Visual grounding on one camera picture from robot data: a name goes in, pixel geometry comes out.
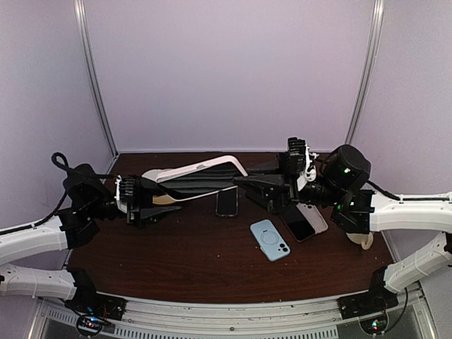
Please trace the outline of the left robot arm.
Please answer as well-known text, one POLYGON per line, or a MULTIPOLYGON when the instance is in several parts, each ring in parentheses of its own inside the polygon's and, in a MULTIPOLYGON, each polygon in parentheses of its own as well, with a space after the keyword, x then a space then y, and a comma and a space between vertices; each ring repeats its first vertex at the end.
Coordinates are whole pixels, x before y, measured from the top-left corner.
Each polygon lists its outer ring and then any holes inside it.
POLYGON ((103 183, 89 164, 63 167, 64 198, 69 208, 56 207, 41 220, 1 230, 1 295, 61 299, 77 311, 94 314, 105 301, 83 269, 42 270, 14 265, 14 261, 49 252, 85 246, 99 233, 99 220, 123 218, 146 227, 189 201, 233 189, 244 169, 220 157, 176 169, 151 170, 140 177, 115 176, 115 190, 103 183))

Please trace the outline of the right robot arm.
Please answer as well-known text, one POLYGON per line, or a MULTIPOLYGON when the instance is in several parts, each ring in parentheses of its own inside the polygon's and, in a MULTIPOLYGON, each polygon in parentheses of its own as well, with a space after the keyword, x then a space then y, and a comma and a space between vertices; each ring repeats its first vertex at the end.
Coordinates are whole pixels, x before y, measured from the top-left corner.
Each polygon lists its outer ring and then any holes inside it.
POLYGON ((348 234, 438 232, 413 254, 375 270, 366 292, 339 298, 343 319, 396 307, 406 287, 451 264, 451 193, 392 194, 370 181, 370 161, 350 144, 338 146, 319 166, 318 161, 305 140, 291 137, 287 151, 233 182, 272 214, 298 203, 331 207, 331 220, 348 234))

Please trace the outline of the white phone case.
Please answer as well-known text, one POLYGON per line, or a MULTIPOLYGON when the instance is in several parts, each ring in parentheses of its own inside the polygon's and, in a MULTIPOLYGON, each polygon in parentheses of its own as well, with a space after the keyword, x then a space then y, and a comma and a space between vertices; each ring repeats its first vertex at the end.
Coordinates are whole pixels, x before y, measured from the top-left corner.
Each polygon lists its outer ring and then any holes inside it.
POLYGON ((314 234, 320 234, 328 229, 327 222, 316 206, 299 203, 297 208, 313 228, 314 234))

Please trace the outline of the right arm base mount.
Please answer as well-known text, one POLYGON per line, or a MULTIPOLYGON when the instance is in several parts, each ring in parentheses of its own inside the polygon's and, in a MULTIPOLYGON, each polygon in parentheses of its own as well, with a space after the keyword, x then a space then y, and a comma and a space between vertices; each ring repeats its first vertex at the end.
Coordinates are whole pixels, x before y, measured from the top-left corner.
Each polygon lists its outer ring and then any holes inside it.
POLYGON ((338 306, 342 319, 345 320, 396 307, 398 306, 398 298, 396 295, 381 296, 362 293, 339 298, 338 306))

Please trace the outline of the purple phone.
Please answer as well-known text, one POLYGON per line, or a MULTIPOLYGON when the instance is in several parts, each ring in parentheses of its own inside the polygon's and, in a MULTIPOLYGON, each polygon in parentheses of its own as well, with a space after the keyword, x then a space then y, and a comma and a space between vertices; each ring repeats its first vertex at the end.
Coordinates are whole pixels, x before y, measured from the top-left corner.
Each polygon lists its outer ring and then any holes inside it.
POLYGON ((280 216, 280 219, 298 242, 303 242, 315 235, 314 228, 301 213, 287 211, 280 216))

